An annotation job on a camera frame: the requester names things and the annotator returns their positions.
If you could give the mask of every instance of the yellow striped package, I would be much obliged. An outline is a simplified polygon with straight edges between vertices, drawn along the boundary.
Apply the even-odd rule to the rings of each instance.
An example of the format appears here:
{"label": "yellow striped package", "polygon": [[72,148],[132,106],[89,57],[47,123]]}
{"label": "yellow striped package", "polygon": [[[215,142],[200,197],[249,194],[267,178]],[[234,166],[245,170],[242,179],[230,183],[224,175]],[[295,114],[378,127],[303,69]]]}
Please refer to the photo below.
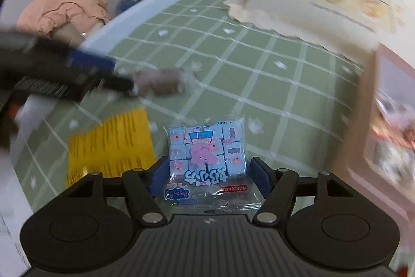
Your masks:
{"label": "yellow striped package", "polygon": [[69,140],[66,186],[87,173],[119,177],[133,168],[150,168],[156,161],[144,108],[114,115],[102,125]]}

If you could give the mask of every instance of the table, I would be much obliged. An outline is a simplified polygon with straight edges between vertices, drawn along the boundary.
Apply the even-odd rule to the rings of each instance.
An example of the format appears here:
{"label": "table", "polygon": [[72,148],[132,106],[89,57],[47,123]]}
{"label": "table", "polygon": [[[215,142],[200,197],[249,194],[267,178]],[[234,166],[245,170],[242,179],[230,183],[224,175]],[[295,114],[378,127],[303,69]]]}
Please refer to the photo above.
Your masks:
{"label": "table", "polygon": [[[273,168],[305,176],[325,168],[347,126],[360,67],[321,47],[234,21],[224,1],[144,0],[85,42],[85,49],[113,56],[119,73],[200,62],[199,87],[183,96],[122,99],[92,92],[79,105],[56,103],[15,161],[34,211],[64,189],[70,135],[139,105],[158,127],[152,134],[157,156],[167,154],[164,126],[241,112],[248,159],[260,156]],[[247,127],[257,118],[264,124],[260,133]],[[121,199],[110,202],[122,207]],[[303,198],[295,208],[312,203]]]}

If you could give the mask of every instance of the pink cartoon pig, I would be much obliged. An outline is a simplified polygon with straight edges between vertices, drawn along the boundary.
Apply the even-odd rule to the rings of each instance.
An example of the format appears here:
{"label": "pink cartoon pig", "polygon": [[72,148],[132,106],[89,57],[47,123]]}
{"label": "pink cartoon pig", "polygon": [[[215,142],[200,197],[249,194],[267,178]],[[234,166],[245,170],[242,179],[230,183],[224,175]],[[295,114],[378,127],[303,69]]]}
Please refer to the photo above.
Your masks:
{"label": "pink cartoon pig", "polygon": [[212,145],[207,143],[196,143],[192,145],[190,149],[190,154],[192,160],[190,163],[197,166],[203,166],[205,164],[216,164],[219,162],[219,158],[212,154]]}

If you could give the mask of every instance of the silver screw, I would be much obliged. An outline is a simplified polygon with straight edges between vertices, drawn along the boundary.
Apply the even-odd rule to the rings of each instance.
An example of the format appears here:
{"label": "silver screw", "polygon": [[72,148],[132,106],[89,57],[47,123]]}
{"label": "silver screw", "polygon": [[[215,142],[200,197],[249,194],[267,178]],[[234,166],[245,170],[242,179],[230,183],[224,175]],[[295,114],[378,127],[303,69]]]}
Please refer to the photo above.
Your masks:
{"label": "silver screw", "polygon": [[277,216],[273,213],[260,213],[257,215],[257,220],[262,223],[273,223],[277,220]]}
{"label": "silver screw", "polygon": [[163,215],[159,213],[147,213],[143,216],[143,220],[147,223],[158,223],[163,219]]}

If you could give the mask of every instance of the ribbed black surface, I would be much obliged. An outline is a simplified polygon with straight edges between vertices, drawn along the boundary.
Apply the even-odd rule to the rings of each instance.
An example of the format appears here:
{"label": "ribbed black surface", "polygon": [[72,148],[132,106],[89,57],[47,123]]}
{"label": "ribbed black surface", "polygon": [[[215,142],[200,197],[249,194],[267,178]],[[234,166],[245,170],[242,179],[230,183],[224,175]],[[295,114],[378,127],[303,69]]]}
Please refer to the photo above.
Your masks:
{"label": "ribbed black surface", "polygon": [[[27,277],[67,277],[30,270]],[[248,222],[244,215],[175,216],[159,229],[146,229],[133,248],[102,269],[76,274],[90,277],[392,277],[386,267],[336,273],[302,261],[279,233]]]}

